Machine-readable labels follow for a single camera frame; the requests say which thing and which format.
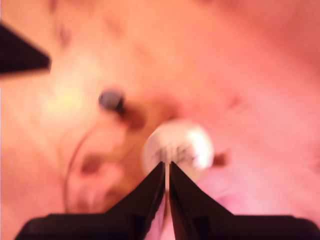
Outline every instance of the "white ball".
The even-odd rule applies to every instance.
[[[169,188],[169,164],[175,162],[194,182],[203,170],[212,166],[214,147],[207,132],[187,119],[174,119],[160,125],[144,145],[142,166],[149,174],[160,162],[166,165],[166,189]]]

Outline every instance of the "dark spot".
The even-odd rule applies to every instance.
[[[103,158],[98,155],[87,155],[83,161],[81,172],[85,175],[95,174],[103,164]]]
[[[235,0],[220,0],[219,1],[220,5],[225,9],[225,10],[237,10],[241,4],[241,1],[235,1]]]
[[[234,109],[242,103],[242,100],[239,96],[234,96],[231,101],[228,103],[228,109]]]
[[[314,170],[317,174],[319,174],[320,177],[320,160],[315,164]]]
[[[58,37],[63,49],[70,45],[71,31],[69,29],[66,29],[64,26],[61,26],[58,32]]]
[[[227,208],[228,203],[230,202],[230,197],[228,195],[223,195],[220,196],[217,200],[216,200],[220,205],[224,206],[225,208]]]
[[[49,0],[49,13],[54,14],[58,7],[58,0]]]
[[[90,212],[90,206],[86,200],[79,200],[77,203],[76,213],[87,214]]]
[[[105,25],[109,32],[115,37],[120,38],[124,33],[122,27],[117,23],[115,19],[105,18]]]
[[[145,114],[136,106],[125,106],[124,108],[125,112],[119,117],[130,130],[139,130],[146,125]]]
[[[224,167],[229,162],[229,156],[227,152],[219,153],[214,156],[213,167]]]

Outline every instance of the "black triangular object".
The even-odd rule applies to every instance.
[[[233,215],[170,164],[170,207],[176,240],[320,240],[311,221],[290,215]]]
[[[0,74],[49,69],[48,56],[0,24]]]
[[[27,222],[16,240],[143,240],[165,193],[165,166],[155,169],[103,214],[51,214]]]

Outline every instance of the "dark round object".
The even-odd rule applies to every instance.
[[[123,94],[115,90],[107,90],[99,96],[99,104],[107,110],[123,113],[125,98]]]

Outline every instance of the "orange surface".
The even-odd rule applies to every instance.
[[[227,153],[198,184],[231,212],[320,225],[319,70],[283,42],[196,1],[2,0],[1,18],[52,58],[50,74],[0,76],[1,239],[65,211],[71,156],[98,124],[76,161],[119,164],[122,195],[104,207],[116,203],[145,177],[140,149],[172,116],[201,124]],[[125,91],[143,127],[98,108],[108,86]],[[170,219],[162,238],[173,239]]]

